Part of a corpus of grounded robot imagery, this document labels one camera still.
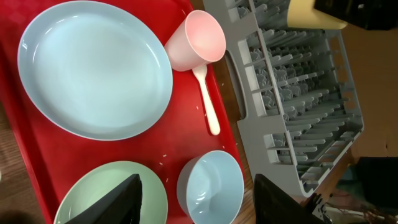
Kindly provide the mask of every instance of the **gray dish rack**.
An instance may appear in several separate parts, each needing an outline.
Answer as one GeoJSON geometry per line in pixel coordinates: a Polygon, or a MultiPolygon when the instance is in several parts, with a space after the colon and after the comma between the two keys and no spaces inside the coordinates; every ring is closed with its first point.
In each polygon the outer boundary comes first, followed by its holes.
{"type": "Polygon", "coordinates": [[[341,32],[289,29],[290,0],[203,3],[226,36],[252,178],[311,196],[364,128],[341,32]]]}

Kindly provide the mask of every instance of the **bowl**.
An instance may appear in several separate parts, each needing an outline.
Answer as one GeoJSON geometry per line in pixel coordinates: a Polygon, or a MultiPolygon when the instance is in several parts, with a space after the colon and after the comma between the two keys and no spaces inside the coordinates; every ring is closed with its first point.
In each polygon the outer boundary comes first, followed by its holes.
{"type": "Polygon", "coordinates": [[[231,223],[242,205],[241,168],[230,154],[211,151],[189,161],[177,182],[182,210],[197,224],[231,223]]]}

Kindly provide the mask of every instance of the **cup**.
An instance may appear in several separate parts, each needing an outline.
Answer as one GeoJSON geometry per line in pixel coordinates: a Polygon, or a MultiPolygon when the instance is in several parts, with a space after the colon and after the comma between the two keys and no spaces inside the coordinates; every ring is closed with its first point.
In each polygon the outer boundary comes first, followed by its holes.
{"type": "Polygon", "coordinates": [[[224,32],[216,19],[192,11],[165,45],[174,70],[183,72],[220,60],[226,49],[224,32]]]}

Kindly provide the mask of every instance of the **red tray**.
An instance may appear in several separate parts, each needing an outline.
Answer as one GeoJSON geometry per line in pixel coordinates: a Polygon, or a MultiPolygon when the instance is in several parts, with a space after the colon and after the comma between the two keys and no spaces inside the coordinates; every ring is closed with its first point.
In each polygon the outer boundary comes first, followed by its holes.
{"type": "MultiPolygon", "coordinates": [[[[110,142],[70,134],[32,104],[17,70],[17,48],[24,29],[40,12],[60,2],[63,0],[0,0],[0,97],[46,222],[53,222],[63,197],[87,172],[108,162],[134,161],[152,169],[164,183],[169,200],[167,223],[191,223],[176,194],[182,167],[215,149],[232,154],[241,165],[212,67],[208,67],[206,82],[220,121],[218,136],[208,130],[199,84],[191,71],[173,71],[170,103],[159,121],[144,133],[110,142]]],[[[163,44],[193,10],[189,0],[104,2],[138,17],[163,44]]]]}

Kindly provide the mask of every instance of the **table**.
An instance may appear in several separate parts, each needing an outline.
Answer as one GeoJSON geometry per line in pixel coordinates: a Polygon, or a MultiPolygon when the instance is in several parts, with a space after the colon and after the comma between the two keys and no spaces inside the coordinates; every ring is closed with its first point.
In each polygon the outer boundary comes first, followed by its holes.
{"type": "MultiPolygon", "coordinates": [[[[201,0],[191,0],[191,2],[195,9],[204,9],[201,0]]],[[[243,204],[234,223],[255,223],[256,216],[252,201],[253,182],[239,135],[238,125],[236,124],[241,119],[238,102],[236,101],[225,60],[222,59],[214,63],[213,68],[244,167],[243,204]]],[[[329,198],[329,195],[332,193],[351,160],[351,151],[348,151],[322,182],[321,186],[319,186],[317,193],[322,194],[325,200],[329,198]]],[[[10,210],[20,210],[32,216],[34,223],[44,223],[24,162],[2,106],[0,106],[0,170],[2,171],[2,181],[0,182],[0,213],[10,210]]],[[[302,205],[307,203],[307,200],[304,198],[295,199],[302,205]]]]}

